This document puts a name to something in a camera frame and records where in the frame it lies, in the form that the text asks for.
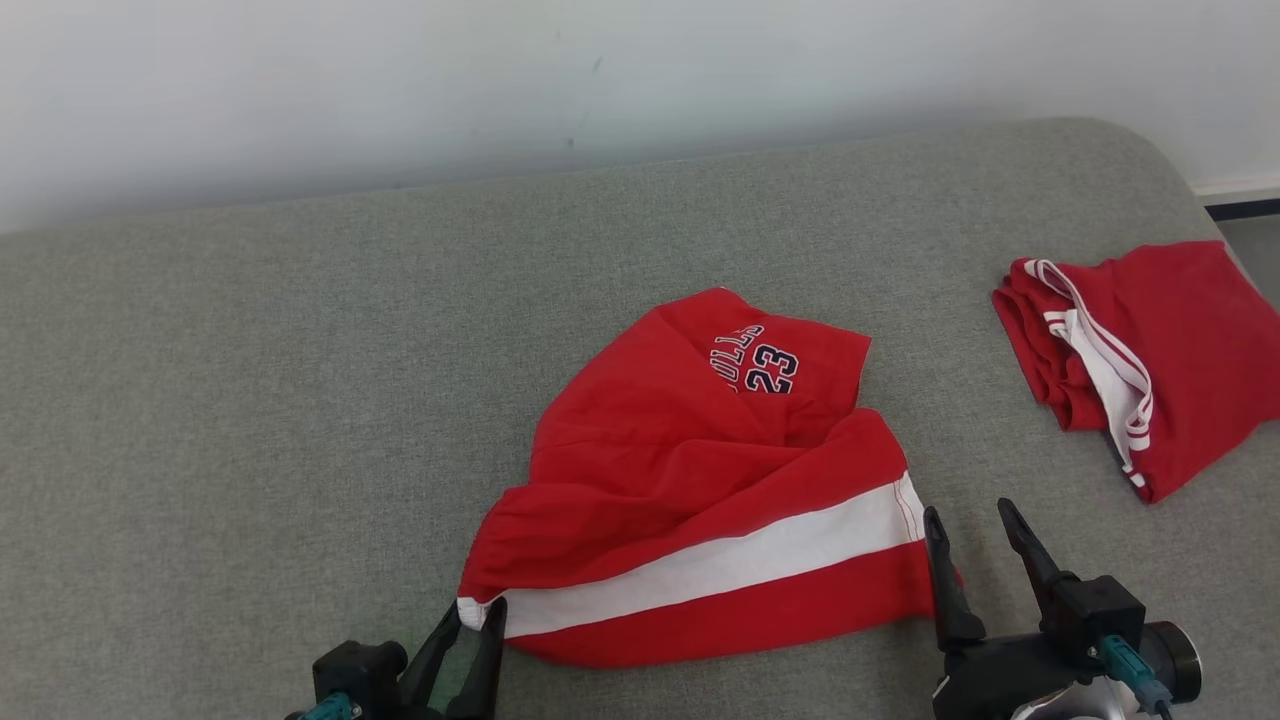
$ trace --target gray couch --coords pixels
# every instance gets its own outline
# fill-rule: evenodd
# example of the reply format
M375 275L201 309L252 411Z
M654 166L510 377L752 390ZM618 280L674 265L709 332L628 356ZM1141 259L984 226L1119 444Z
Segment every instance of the gray couch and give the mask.
M556 393L727 286L874 338L861 404L993 634L1037 611L996 498L1178 621L1194 717L1274 717L1280 424L1164 503L1036 405L989 293L1030 255L1219 237L1133 133L1065 119L193 210L0 238L0 716L282 717L334 643L416 646ZM762 616L760 623L768 623ZM513 719L931 716L925 620L589 671L508 652Z

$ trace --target white wall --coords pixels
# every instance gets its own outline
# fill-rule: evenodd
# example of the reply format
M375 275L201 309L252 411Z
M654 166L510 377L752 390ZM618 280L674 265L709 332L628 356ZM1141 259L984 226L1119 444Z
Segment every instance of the white wall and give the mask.
M1276 190L1277 38L1276 0L4 0L0 229L1055 114Z

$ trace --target red fabric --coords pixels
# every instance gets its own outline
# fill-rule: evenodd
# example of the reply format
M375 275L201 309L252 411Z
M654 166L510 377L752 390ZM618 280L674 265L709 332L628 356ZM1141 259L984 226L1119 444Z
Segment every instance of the red fabric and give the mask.
M874 591L868 579L878 582ZM636 612L511 644L554 662L626 667L756 652L933 612L924 543L794 578Z
M605 580L895 483L901 448L854 410L869 345L723 288L655 307L548 407L529 483L485 518L460 597ZM901 521L918 523L905 502ZM929 612L924 573L923 551L892 548L512 642L591 666L765 650Z
M1143 246L1089 268L1059 264L1093 320L1146 365L1153 391L1151 445L1133 451L1158 502L1280 418L1280 315L1217 241ZM1050 283L1010 268L993 302L1032 393L1062 429L1106 429L1080 357L1050 333L1046 311L1073 306Z

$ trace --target couch cushion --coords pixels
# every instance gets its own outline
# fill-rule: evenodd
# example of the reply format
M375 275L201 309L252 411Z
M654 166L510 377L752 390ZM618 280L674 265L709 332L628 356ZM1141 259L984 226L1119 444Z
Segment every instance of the couch cushion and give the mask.
M1280 428L1147 507L1106 437L1036 404L989 299L1014 258L1216 236L1149 143L1043 120L0 238L4 714L279 717L333 644L416 647L552 397L722 284L874 340L860 402L993 634L1037 619L1007 496L1194 638L1178 717L1265 716ZM924 620L626 671L511 652L500 708L923 719L941 660Z

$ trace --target cable connector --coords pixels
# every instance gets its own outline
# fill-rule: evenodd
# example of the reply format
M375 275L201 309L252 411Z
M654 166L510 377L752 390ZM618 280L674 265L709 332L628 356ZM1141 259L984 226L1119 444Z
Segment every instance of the cable connector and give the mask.
M1174 702L1172 693L1156 679L1156 671L1120 635L1102 638L1100 653L1107 675L1129 685L1138 707L1151 716L1169 717L1169 706Z
M361 715L360 706L352 705L349 697L344 693L333 693L308 712L298 714L297 720L358 720Z

